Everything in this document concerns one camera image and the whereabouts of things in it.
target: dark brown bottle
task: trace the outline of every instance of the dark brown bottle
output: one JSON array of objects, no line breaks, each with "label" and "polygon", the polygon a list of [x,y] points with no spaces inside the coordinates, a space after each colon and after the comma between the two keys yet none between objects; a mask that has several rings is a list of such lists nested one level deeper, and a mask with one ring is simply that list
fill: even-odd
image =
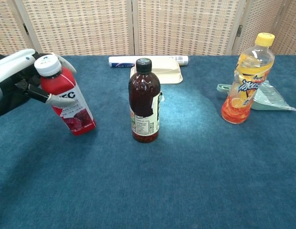
[{"label": "dark brown bottle", "polygon": [[137,72],[129,80],[132,134],[142,143],[152,142],[159,135],[161,84],[151,69],[151,60],[140,58],[136,61]]}]

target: table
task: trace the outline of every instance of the table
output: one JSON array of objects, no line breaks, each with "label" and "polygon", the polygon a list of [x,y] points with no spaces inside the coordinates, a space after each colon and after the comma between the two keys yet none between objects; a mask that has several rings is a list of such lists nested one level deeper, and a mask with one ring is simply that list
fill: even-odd
[{"label": "table", "polygon": [[[35,100],[0,117],[0,228],[296,229],[296,112],[221,118],[237,56],[191,56],[163,84],[156,141],[132,138],[130,68],[66,56],[97,121],[73,136]],[[270,83],[296,108],[296,56]]]}]

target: red bottle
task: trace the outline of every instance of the red bottle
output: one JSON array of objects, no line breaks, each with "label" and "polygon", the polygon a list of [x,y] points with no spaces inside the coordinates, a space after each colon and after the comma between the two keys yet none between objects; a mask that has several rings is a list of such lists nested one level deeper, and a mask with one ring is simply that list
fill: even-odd
[{"label": "red bottle", "polygon": [[52,108],[62,118],[74,135],[81,135],[96,127],[96,122],[74,79],[73,73],[61,66],[55,55],[45,55],[37,59],[34,67],[41,77],[41,88],[48,93],[73,98],[72,106]]},{"label": "red bottle", "polygon": [[132,134],[142,143],[152,142],[159,135],[161,85],[151,69],[150,59],[138,59],[137,72],[130,78],[128,87]]}]

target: black bottle cap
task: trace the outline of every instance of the black bottle cap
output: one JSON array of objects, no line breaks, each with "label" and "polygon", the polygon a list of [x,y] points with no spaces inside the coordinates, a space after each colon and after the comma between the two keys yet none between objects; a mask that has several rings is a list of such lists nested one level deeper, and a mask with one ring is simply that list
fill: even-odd
[{"label": "black bottle cap", "polygon": [[138,73],[148,74],[152,69],[152,62],[148,58],[140,58],[136,61],[136,69]]}]

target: bottle label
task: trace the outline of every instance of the bottle label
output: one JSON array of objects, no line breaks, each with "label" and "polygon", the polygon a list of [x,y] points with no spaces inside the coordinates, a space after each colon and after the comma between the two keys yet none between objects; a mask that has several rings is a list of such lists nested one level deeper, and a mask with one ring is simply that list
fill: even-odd
[{"label": "bottle label", "polygon": [[57,96],[76,100],[76,103],[72,106],[61,108],[53,107],[72,132],[77,132],[82,128],[95,125],[93,122],[93,115],[77,84],[73,89],[58,94]]},{"label": "bottle label", "polygon": [[229,94],[230,97],[236,98],[234,101],[235,108],[247,107],[248,104],[252,104],[251,101],[254,99],[256,90],[266,80],[273,65],[273,62],[271,62],[262,67],[253,68],[247,66],[247,64],[243,64],[244,61],[255,63],[257,60],[245,54],[241,54],[239,57],[234,72],[235,78],[238,78],[238,83],[236,81],[233,83]]},{"label": "bottle label", "polygon": [[153,114],[148,117],[136,115],[130,108],[132,131],[140,136],[150,136],[159,130],[159,104],[161,93],[152,99]]}]

